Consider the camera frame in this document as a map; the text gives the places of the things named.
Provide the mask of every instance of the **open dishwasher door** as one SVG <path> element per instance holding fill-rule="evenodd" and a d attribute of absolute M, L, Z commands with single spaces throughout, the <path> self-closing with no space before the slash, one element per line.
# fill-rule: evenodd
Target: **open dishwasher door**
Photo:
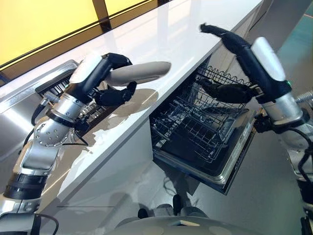
<path fill-rule="evenodd" d="M 154 158 L 227 194 L 253 139 L 255 111 L 210 97 L 200 81 L 244 84 L 204 62 L 151 115 Z"/>

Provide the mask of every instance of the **window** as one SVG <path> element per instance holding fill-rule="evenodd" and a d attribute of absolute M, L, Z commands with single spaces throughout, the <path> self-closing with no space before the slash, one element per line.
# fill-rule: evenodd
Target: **window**
<path fill-rule="evenodd" d="M 168 0 L 2 0 L 0 86 Z"/>

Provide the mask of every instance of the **gray floor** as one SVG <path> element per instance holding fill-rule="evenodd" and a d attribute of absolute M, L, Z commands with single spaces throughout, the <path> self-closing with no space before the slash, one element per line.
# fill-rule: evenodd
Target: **gray floor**
<path fill-rule="evenodd" d="M 307 14 L 313 15 L 310 9 Z M 295 95 L 313 86 L 312 49 L 313 19 L 304 16 L 278 52 Z M 301 233 L 303 211 L 299 189 L 287 154 L 273 132 L 256 134 L 227 196 L 170 167 L 162 167 L 166 174 L 162 184 L 153 186 L 149 181 L 152 185 L 145 188 L 150 191 L 137 193 L 136 199 L 126 198 L 128 210 L 123 211 L 123 216 L 135 216 L 138 207 L 152 209 L 162 203 L 171 204 L 172 196 L 179 193 L 187 204 L 201 208 L 212 219 L 265 235 Z M 118 221 L 113 220 L 114 216 L 103 225 L 110 230 L 109 224 Z"/>

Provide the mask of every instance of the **black cable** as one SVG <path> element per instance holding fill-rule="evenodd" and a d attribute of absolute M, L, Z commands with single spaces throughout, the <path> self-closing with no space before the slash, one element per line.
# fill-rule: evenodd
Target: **black cable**
<path fill-rule="evenodd" d="M 45 108 L 44 105 L 39 104 L 39 105 L 37 106 L 37 108 L 35 109 L 33 115 L 31 116 L 31 124 L 32 124 L 33 126 L 36 125 L 35 119 L 36 119 L 37 116 L 41 113 L 41 111 L 44 110 L 44 108 Z"/>
<path fill-rule="evenodd" d="M 56 218 L 50 216 L 50 215 L 47 215 L 47 214 L 37 214 L 37 215 L 40 216 L 40 217 L 45 217 L 47 219 L 51 219 L 51 220 L 53 220 L 55 222 L 55 229 L 54 229 L 52 235 L 56 235 L 57 231 L 59 229 L 59 222 L 58 222 L 58 220 Z"/>
<path fill-rule="evenodd" d="M 30 136 L 34 133 L 34 128 L 29 132 L 29 134 L 26 136 L 24 143 L 23 143 L 23 147 L 27 144 Z"/>
<path fill-rule="evenodd" d="M 77 135 L 77 137 L 83 142 L 83 143 L 64 143 L 63 145 L 81 145 L 81 146 L 86 146 L 88 147 L 88 143 L 86 140 L 83 139 L 83 137 L 81 137 L 78 132 L 75 130 L 75 134 Z"/>
<path fill-rule="evenodd" d="M 309 179 L 308 175 L 305 173 L 305 171 L 303 170 L 303 165 L 304 163 L 309 159 L 310 155 L 312 155 L 312 152 L 313 152 L 313 143 L 312 141 L 310 140 L 310 138 L 305 134 L 303 133 L 302 131 L 298 130 L 298 129 L 295 129 L 295 128 L 289 128 L 288 129 L 289 131 L 294 131 L 296 133 L 298 133 L 299 135 L 301 135 L 309 144 L 309 147 L 306 148 L 304 150 L 304 156 L 302 157 L 302 159 L 300 160 L 299 164 L 298 164 L 298 169 L 301 173 L 301 175 L 303 176 L 303 178 L 308 182 L 310 183 L 312 186 L 313 186 L 313 183 L 311 182 L 311 180 Z"/>

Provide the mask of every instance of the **black rubber grip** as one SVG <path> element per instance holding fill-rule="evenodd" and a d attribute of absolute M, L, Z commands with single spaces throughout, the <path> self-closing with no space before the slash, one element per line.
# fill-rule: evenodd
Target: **black rubber grip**
<path fill-rule="evenodd" d="M 40 198 L 47 176 L 13 173 L 3 195 L 13 199 Z"/>

